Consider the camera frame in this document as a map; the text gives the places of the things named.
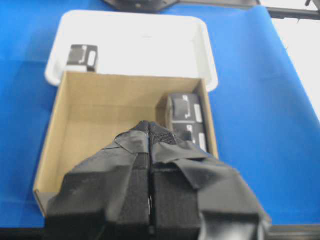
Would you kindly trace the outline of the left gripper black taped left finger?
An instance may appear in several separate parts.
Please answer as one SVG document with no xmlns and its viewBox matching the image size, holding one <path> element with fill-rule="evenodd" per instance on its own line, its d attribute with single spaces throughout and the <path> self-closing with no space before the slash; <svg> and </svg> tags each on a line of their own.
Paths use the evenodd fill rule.
<svg viewBox="0 0 320 240">
<path fill-rule="evenodd" d="M 46 240 L 149 238 L 149 123 L 141 121 L 82 161 L 50 199 Z"/>
</svg>

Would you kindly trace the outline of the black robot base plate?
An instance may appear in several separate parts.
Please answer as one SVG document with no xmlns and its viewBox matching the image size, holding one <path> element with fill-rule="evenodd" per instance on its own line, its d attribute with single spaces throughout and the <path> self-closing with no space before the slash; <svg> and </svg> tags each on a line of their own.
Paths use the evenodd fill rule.
<svg viewBox="0 0 320 240">
<path fill-rule="evenodd" d="M 196 4 L 247 9 L 261 4 L 260 0 L 103 0 L 121 12 L 156 13 L 175 4 Z"/>
</svg>

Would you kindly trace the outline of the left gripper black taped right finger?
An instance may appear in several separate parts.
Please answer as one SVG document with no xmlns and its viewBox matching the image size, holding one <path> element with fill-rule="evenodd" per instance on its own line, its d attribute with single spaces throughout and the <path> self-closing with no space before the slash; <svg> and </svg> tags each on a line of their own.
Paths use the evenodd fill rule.
<svg viewBox="0 0 320 240">
<path fill-rule="evenodd" d="M 264 240 L 271 220 L 233 167 L 152 122 L 155 237 Z"/>
</svg>

